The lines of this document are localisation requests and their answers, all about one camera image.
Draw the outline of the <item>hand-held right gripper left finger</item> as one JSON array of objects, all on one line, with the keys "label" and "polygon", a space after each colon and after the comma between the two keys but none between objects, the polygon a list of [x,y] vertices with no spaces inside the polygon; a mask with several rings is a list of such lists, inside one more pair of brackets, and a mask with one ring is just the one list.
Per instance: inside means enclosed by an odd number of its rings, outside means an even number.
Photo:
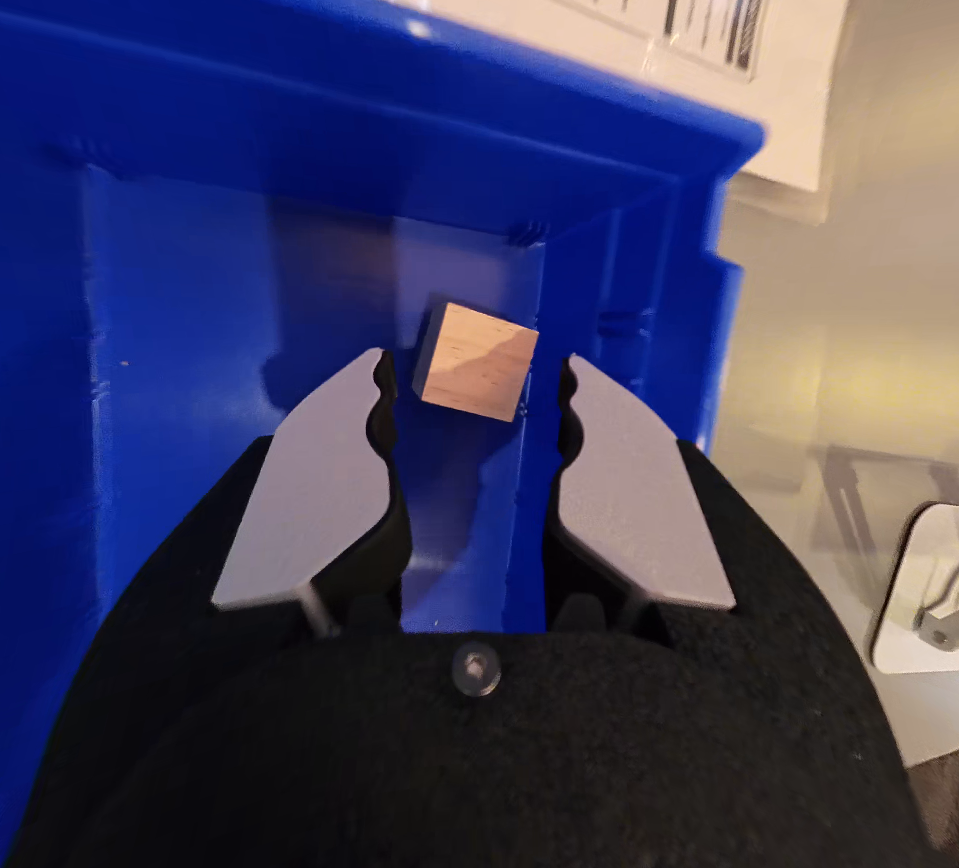
[{"label": "hand-held right gripper left finger", "polygon": [[412,525],[393,457],[393,356],[368,349],[282,421],[212,593],[222,611],[295,602],[320,638],[401,632]]}]

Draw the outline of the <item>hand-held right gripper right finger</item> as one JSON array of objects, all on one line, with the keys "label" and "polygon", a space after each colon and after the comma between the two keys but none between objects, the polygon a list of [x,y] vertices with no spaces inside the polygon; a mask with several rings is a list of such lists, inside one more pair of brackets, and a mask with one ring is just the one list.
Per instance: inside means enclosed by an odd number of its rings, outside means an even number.
[{"label": "hand-held right gripper right finger", "polygon": [[562,364],[545,513],[545,619],[638,634],[659,605],[735,608],[675,433],[579,355]]}]

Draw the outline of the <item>wooden cube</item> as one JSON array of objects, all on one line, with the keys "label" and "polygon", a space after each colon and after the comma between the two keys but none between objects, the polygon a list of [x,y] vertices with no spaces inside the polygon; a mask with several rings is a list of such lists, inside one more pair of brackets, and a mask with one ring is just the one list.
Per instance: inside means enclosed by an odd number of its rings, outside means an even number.
[{"label": "wooden cube", "polygon": [[512,422],[538,338],[534,329],[441,302],[419,350],[414,394],[428,404]]}]

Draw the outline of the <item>blue plastic bin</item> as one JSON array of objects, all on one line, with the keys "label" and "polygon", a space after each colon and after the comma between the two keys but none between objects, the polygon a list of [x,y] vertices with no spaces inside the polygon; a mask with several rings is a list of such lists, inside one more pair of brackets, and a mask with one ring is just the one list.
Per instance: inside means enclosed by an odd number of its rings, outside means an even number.
[{"label": "blue plastic bin", "polygon": [[[97,629],[258,437],[389,350],[404,626],[545,625],[561,360],[709,445],[751,120],[385,0],[2,0],[2,858]],[[421,401],[450,301],[539,333]]]}]

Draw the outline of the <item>white plate with metal bracket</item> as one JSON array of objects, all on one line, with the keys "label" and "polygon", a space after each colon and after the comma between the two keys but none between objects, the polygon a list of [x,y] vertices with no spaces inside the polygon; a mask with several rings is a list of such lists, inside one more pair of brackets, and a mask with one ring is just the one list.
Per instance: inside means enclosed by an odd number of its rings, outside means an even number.
[{"label": "white plate with metal bracket", "polygon": [[906,527],[870,659],[884,674],[958,669],[956,504],[925,504]]}]

